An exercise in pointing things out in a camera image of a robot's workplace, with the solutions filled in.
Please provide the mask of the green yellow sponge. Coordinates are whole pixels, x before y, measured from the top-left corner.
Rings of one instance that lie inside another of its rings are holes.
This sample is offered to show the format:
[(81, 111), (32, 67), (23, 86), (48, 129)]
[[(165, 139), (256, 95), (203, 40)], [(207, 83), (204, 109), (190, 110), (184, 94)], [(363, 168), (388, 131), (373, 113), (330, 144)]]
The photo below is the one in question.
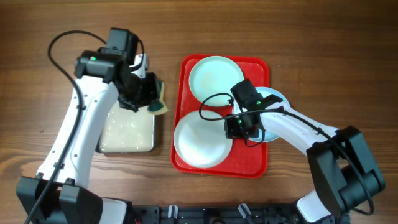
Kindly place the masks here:
[(155, 99), (147, 108), (147, 111), (155, 116), (162, 115), (169, 110), (164, 101), (165, 83), (163, 81), (157, 82), (157, 90), (159, 91), (158, 98)]

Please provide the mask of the white plate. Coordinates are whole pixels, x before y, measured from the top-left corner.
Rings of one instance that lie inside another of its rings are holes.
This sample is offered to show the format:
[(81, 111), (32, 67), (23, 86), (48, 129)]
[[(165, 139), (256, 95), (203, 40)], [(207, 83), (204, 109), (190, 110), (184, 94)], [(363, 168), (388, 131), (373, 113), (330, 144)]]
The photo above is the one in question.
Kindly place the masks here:
[(214, 111), (192, 111), (185, 115), (174, 131), (174, 147), (190, 166), (207, 169), (222, 163), (233, 141), (225, 136), (221, 115)]

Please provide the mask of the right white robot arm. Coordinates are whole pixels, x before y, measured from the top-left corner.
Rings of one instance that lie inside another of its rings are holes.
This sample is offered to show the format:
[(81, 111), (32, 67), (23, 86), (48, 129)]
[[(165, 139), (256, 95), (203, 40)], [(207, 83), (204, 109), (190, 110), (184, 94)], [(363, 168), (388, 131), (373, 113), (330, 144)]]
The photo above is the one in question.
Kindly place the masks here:
[[(372, 215), (372, 197), (386, 183), (360, 130), (353, 126), (338, 129), (318, 123), (291, 108), (282, 98), (261, 94), (235, 95), (229, 103), (233, 113), (226, 122), (235, 136), (251, 131), (278, 135), (308, 159), (314, 190), (296, 203), (308, 223), (326, 217), (342, 217), (350, 211)], [(363, 202), (369, 211), (358, 208)]]

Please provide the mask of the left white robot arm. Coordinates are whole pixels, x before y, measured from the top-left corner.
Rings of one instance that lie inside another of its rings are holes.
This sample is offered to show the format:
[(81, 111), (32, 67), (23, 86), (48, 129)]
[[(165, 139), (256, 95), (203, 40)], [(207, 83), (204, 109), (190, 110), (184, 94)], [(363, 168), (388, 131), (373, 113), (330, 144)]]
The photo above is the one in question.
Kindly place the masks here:
[(148, 70), (146, 54), (85, 51), (75, 65), (73, 94), (60, 132), (35, 177), (16, 194), (27, 223), (139, 223), (128, 200), (88, 190), (91, 162), (111, 108), (151, 109), (164, 84)]

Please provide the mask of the light blue plate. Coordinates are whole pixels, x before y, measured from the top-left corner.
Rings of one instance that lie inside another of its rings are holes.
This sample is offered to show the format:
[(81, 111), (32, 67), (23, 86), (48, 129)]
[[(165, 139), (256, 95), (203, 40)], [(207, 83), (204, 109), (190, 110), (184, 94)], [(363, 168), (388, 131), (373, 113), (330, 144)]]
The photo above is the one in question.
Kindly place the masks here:
[[(284, 101), (288, 105), (290, 105), (289, 102), (287, 101), (286, 97), (283, 94), (281, 94), (280, 92), (278, 92), (277, 90), (274, 90), (274, 89), (271, 89), (268, 87), (255, 87), (255, 89), (257, 90), (258, 93), (260, 93), (263, 96), (262, 106), (264, 106), (264, 108), (265, 108), (265, 106), (269, 106), (273, 103), (280, 103), (282, 101)], [(233, 114), (243, 113), (244, 109), (245, 108), (239, 109), (237, 102), (234, 101)], [(260, 123), (259, 137), (243, 139), (243, 140), (245, 140), (246, 144), (248, 143), (248, 141), (255, 142), (255, 144), (252, 145), (254, 147), (256, 144), (274, 141), (278, 138), (279, 138), (278, 135), (271, 133), (269, 131), (265, 131), (264, 127)]]

